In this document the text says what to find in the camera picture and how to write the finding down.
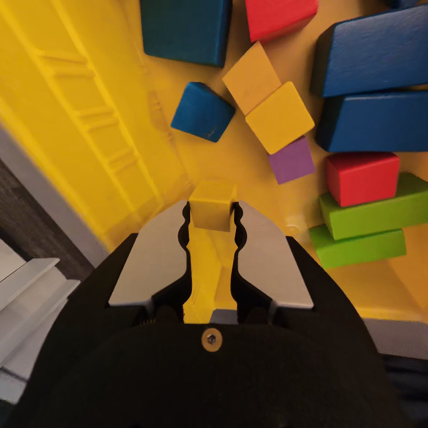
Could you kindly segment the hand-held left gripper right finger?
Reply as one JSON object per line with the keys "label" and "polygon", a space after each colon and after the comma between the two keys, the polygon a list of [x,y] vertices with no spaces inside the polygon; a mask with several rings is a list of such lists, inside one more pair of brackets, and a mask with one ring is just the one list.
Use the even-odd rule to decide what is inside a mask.
{"label": "hand-held left gripper right finger", "polygon": [[278,309],[312,310],[313,300],[282,230],[244,201],[234,204],[234,223],[231,294],[238,323],[257,308],[269,321]]}

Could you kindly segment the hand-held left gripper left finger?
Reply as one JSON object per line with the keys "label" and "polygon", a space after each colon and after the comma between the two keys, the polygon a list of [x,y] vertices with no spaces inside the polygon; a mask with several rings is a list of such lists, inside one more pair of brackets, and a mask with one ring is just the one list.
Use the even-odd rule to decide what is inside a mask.
{"label": "hand-held left gripper left finger", "polygon": [[110,307],[144,307],[150,319],[161,306],[184,320],[191,295],[190,203],[181,200],[138,232],[109,299]]}

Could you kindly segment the yellow wooden cube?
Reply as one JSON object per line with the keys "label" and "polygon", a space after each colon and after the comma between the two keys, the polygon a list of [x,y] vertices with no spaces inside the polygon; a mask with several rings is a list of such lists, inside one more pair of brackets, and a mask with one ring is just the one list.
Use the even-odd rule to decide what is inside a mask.
{"label": "yellow wooden cube", "polygon": [[268,154],[275,154],[315,127],[295,85],[289,81],[245,117]]}
{"label": "yellow wooden cube", "polygon": [[260,41],[251,46],[222,81],[245,116],[282,85]]}
{"label": "yellow wooden cube", "polygon": [[230,232],[233,203],[236,197],[235,183],[220,179],[200,181],[189,197],[194,226],[218,232]]}

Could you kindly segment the green wooden block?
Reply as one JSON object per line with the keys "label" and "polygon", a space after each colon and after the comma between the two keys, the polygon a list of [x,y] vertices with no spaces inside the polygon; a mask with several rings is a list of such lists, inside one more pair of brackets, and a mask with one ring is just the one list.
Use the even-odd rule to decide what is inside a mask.
{"label": "green wooden block", "polygon": [[379,261],[407,254],[402,229],[335,240],[327,226],[321,225],[311,228],[309,236],[324,269]]}
{"label": "green wooden block", "polygon": [[333,239],[347,239],[428,222],[428,183],[401,173],[395,197],[340,207],[331,193],[318,198],[322,217]]}

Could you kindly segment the purple wooden cube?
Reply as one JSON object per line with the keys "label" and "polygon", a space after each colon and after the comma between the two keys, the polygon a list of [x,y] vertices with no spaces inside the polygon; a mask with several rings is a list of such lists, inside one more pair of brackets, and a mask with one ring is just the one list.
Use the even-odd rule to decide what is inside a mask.
{"label": "purple wooden cube", "polygon": [[268,160],[279,185],[315,173],[315,165],[306,136],[283,147]]}

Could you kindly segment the red cube block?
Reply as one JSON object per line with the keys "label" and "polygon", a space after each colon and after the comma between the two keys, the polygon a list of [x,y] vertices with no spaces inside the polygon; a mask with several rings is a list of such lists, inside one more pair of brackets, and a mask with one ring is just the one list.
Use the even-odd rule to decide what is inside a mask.
{"label": "red cube block", "polygon": [[400,158],[392,152],[336,153],[326,157],[329,192],[340,207],[395,197]]}

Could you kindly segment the dark blue wedge block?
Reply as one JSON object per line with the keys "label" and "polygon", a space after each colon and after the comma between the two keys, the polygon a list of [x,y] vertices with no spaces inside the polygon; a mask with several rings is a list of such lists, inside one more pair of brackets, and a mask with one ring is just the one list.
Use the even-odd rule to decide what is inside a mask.
{"label": "dark blue wedge block", "polygon": [[217,143],[236,109],[208,85],[191,81],[185,86],[171,128]]}

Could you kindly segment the yellow plastic bin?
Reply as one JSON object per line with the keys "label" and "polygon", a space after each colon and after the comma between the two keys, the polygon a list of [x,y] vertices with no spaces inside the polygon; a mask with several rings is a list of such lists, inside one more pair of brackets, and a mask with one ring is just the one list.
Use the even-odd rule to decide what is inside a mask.
{"label": "yellow plastic bin", "polygon": [[[306,28],[264,47],[315,123],[315,40],[364,12],[363,3],[321,2]],[[314,129],[306,135],[315,173],[279,185],[240,107],[217,143],[169,126],[189,81],[234,102],[222,76],[249,49],[245,9],[234,1],[220,69],[147,56],[138,1],[1,1],[1,123],[102,250],[112,252],[200,181],[217,179],[315,256],[307,232],[324,222],[318,195],[327,189],[328,154]],[[363,318],[427,324],[427,224],[404,234],[406,256],[328,271]]]}

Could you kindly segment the large blue wooden block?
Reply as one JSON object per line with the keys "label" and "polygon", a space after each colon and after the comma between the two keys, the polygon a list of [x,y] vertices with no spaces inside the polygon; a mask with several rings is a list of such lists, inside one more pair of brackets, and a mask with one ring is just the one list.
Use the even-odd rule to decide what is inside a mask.
{"label": "large blue wooden block", "polygon": [[143,51],[223,68],[232,10],[231,0],[141,0]]}

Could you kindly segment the blue wooden cuboid block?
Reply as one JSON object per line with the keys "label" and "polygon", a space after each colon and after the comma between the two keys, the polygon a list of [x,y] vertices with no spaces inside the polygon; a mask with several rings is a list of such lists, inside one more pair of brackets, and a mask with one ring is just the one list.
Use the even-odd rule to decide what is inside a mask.
{"label": "blue wooden cuboid block", "polygon": [[428,6],[337,22],[315,43],[310,92],[319,98],[427,84]]}

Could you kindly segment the red wooden block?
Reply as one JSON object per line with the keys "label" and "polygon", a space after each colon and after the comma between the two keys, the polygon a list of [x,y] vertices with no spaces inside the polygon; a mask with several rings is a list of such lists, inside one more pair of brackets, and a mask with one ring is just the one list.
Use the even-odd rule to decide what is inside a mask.
{"label": "red wooden block", "polygon": [[318,0],[246,0],[252,43],[265,45],[302,30],[318,13]]}

